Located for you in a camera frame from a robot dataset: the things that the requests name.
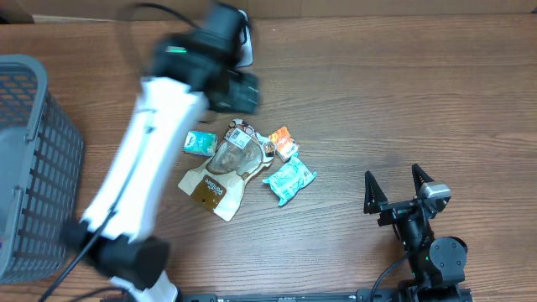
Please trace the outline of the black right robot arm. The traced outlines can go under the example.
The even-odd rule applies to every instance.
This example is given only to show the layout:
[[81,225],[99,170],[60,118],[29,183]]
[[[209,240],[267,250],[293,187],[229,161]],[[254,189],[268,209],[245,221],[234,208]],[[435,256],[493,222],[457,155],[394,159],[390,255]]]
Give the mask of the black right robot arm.
[[[358,301],[463,302],[472,301],[465,280],[468,247],[459,237],[435,237],[430,220],[442,212],[451,189],[435,181],[418,164],[412,165],[415,195],[391,203],[371,172],[364,174],[363,212],[378,214],[381,227],[391,226],[404,249],[404,256],[377,278],[371,289],[359,289]],[[395,289],[380,289],[383,279],[401,263],[409,264],[412,278],[400,281]]]

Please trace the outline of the beige brown cookie pouch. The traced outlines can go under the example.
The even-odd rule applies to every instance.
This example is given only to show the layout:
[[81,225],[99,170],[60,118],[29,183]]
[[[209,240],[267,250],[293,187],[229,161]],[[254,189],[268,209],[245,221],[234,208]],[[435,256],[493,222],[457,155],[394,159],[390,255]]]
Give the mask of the beige brown cookie pouch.
[[178,184],[193,201],[226,222],[237,213],[248,182],[275,157],[276,147],[242,119],[233,119],[216,154]]

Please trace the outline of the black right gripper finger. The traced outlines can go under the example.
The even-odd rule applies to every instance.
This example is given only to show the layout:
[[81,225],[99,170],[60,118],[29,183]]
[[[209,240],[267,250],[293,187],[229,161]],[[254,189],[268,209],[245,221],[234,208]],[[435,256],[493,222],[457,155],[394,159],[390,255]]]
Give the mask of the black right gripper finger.
[[364,174],[364,177],[365,196],[363,212],[365,214],[379,213],[388,204],[388,199],[369,170]]
[[413,164],[411,169],[414,180],[415,193],[416,195],[419,195],[422,185],[425,183],[433,182],[434,180],[418,164]]

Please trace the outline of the small orange snack packet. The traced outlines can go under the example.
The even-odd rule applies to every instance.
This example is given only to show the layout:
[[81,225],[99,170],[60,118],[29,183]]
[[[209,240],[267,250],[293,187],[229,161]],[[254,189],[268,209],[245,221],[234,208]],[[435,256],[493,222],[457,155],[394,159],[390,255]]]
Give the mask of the small orange snack packet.
[[299,144],[292,139],[287,127],[281,127],[268,138],[276,146],[276,152],[283,162],[287,162],[299,151]]

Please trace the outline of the green wet wipes pack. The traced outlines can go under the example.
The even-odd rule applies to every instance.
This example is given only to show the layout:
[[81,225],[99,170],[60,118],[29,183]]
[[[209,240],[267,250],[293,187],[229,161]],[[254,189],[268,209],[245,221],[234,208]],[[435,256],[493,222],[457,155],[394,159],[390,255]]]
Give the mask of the green wet wipes pack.
[[274,174],[263,180],[279,198],[279,207],[289,203],[296,194],[308,186],[317,176],[293,154],[289,160]]

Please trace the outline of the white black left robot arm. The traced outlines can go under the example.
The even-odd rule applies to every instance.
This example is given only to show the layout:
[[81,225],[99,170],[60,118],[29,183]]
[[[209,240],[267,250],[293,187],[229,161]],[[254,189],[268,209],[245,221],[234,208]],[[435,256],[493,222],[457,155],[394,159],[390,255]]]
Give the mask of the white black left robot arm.
[[160,198],[187,134],[206,111],[255,111],[258,81],[245,12],[217,3],[203,24],[160,40],[121,146],[80,220],[60,239],[136,301],[178,301],[165,266],[169,244],[153,234]]

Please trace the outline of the small teal tissue pack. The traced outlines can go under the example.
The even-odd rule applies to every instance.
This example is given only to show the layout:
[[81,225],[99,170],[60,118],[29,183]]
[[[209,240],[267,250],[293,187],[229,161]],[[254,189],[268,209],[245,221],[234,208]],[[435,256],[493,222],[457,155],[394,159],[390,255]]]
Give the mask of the small teal tissue pack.
[[218,136],[214,133],[189,131],[184,144],[184,151],[188,154],[214,156],[216,153]]

